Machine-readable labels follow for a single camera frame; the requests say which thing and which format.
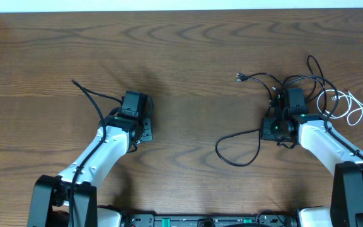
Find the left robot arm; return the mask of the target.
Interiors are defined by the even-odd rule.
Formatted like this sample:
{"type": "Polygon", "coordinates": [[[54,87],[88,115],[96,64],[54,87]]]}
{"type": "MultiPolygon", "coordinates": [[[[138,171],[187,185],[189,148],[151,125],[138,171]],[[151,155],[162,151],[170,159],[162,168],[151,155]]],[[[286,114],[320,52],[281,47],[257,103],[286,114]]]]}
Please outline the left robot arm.
{"type": "Polygon", "coordinates": [[[150,96],[127,91],[98,126],[95,138],[57,176],[35,182],[28,226],[123,226],[122,214],[97,205],[97,191],[114,164],[137,145],[152,141],[150,96]]]}

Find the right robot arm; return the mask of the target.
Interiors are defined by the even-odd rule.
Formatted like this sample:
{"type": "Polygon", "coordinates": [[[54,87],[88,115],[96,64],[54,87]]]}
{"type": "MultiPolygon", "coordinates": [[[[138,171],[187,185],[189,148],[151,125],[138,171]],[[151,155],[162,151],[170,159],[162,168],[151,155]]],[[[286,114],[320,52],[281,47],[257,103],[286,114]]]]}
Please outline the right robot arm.
{"type": "Polygon", "coordinates": [[[289,226],[363,226],[363,151],[318,114],[310,114],[300,88],[279,89],[260,137],[310,151],[333,175],[331,204],[299,209],[289,226]]]}

